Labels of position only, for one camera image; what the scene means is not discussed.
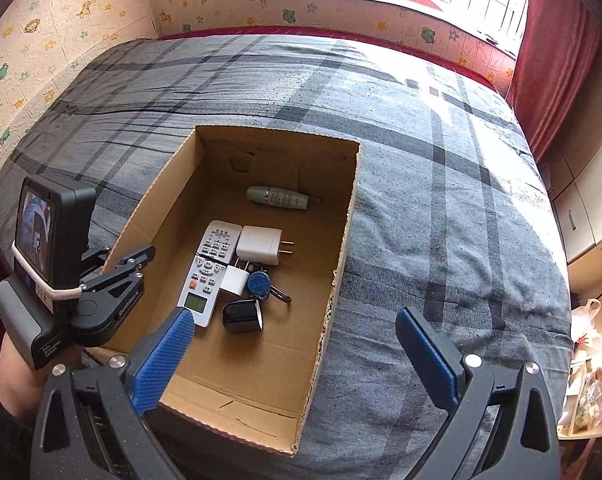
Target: bed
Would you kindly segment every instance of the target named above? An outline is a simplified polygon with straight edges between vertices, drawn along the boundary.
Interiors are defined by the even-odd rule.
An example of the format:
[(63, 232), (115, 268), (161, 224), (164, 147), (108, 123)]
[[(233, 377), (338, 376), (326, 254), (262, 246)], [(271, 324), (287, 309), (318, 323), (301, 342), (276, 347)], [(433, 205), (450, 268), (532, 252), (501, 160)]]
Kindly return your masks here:
[[(356, 139), (358, 195), (331, 339), (290, 459), (153, 413), (189, 478), (404, 478), (443, 423), (395, 337), (403, 303), (463, 353), (539, 363), (560, 413), (572, 343), (564, 253), (516, 119), (496, 92), (401, 52), (310, 36), (120, 44), (91, 62), (0, 171), (0, 247), (23, 177), (92, 184), (91, 246), (113, 244), (197, 124)], [(484, 418), (468, 467), (494, 421)]]

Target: white rubber band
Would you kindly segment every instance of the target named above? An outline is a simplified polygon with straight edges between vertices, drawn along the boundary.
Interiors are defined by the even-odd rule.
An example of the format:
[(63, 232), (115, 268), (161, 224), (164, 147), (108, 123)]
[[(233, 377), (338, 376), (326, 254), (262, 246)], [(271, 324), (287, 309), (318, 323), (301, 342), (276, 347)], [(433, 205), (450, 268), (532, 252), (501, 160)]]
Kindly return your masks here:
[(14, 259), (19, 262), (28, 275), (34, 280), (38, 290), (41, 290), (47, 298), (50, 298), (52, 301), (62, 301), (75, 300), (81, 296), (82, 290), (80, 286), (76, 288), (63, 288), (61, 290), (57, 290), (56, 288), (52, 288), (46, 282), (44, 282), (43, 278), (41, 278), (37, 271), (34, 270), (28, 263), (28, 260), (24, 258), (24, 255), (19, 252), (19, 249), (17, 249), (14, 242), (12, 242), (12, 254), (14, 255)]

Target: wallpaper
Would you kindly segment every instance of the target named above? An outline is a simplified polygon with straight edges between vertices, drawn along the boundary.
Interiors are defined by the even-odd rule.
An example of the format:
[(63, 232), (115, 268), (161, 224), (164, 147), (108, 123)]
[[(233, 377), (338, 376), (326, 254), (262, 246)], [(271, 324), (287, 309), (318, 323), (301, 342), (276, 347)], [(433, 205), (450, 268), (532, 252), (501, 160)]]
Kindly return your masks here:
[(94, 57), (155, 37), (150, 0), (15, 0), (0, 20), (0, 168)]
[(514, 60), (431, 16), (369, 0), (150, 0), (160, 36), (217, 27), (304, 25), (404, 44), (468, 67), (505, 95)]

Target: drawer handle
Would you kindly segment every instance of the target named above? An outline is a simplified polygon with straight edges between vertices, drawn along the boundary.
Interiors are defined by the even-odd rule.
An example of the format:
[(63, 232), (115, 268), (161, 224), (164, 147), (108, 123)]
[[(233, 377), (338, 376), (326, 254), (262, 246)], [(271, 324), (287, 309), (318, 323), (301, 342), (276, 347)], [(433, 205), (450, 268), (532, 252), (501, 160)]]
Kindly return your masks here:
[(577, 227), (574, 225), (574, 220), (572, 219), (572, 209), (568, 209), (568, 216), (570, 217), (570, 223), (572, 224), (572, 230), (576, 231)]

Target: cardboard box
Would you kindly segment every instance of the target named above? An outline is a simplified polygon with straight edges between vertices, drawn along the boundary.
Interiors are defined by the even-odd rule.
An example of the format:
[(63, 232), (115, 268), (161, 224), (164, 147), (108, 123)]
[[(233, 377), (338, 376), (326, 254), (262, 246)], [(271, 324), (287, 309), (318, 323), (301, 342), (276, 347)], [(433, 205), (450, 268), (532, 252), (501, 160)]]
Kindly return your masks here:
[[(233, 335), (220, 320), (220, 298), (161, 403), (212, 431), (251, 446), (294, 455), (310, 405), (339, 292), (359, 144), (334, 137), (247, 128), (197, 126), (161, 170), (128, 220), (105, 270), (153, 243), (146, 293), (107, 349), (127, 353), (176, 306), (193, 251), (207, 225), (222, 220), (283, 229), (293, 254), (271, 268), (273, 284), (293, 298), (263, 303), (263, 333)], [(307, 210), (260, 205), (248, 186), (308, 194)]]

